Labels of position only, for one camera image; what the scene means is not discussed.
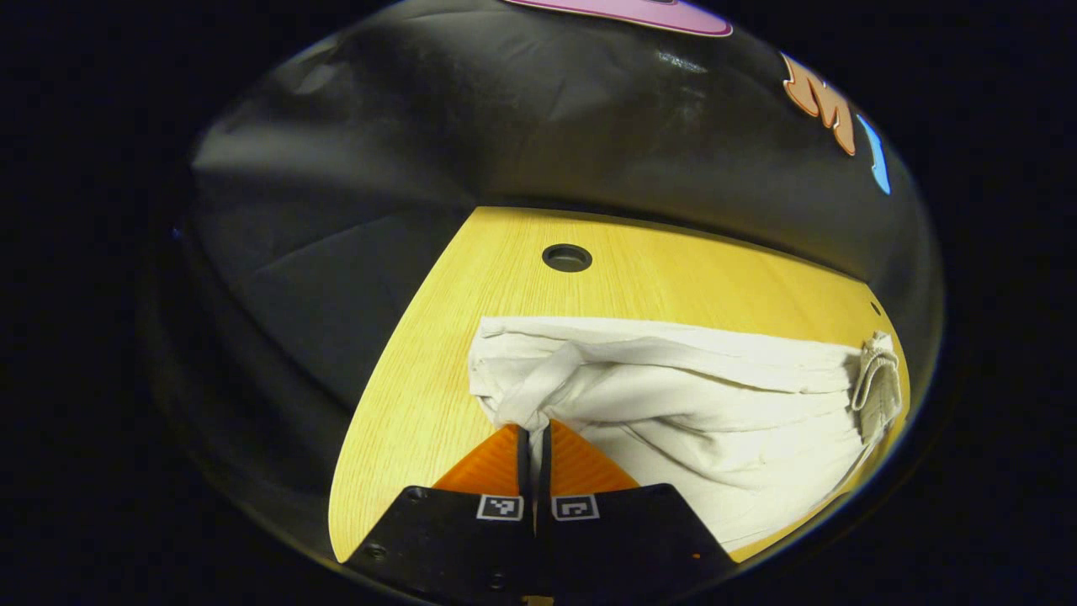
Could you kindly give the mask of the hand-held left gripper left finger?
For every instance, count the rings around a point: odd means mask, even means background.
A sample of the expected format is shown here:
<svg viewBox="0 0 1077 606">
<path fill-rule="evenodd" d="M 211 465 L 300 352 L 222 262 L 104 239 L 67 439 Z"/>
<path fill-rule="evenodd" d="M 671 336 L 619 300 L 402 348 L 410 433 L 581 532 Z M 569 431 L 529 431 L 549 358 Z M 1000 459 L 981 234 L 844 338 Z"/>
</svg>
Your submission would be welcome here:
<svg viewBox="0 0 1077 606">
<path fill-rule="evenodd" d="M 409 594 L 523 594 L 536 540 L 528 431 L 496 429 L 433 487 L 405 487 L 346 568 Z"/>
</svg>

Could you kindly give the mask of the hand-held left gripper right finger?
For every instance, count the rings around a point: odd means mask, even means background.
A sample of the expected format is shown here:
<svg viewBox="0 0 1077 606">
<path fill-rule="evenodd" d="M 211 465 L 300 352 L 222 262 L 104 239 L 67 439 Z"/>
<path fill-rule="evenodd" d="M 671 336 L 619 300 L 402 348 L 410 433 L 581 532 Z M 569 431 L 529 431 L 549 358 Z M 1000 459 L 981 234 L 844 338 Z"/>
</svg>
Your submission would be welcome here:
<svg viewBox="0 0 1077 606">
<path fill-rule="evenodd" d="M 559 421 L 542 437 L 538 564 L 554 594 L 686 594 L 737 568 L 676 487 L 642 487 Z"/>
</svg>

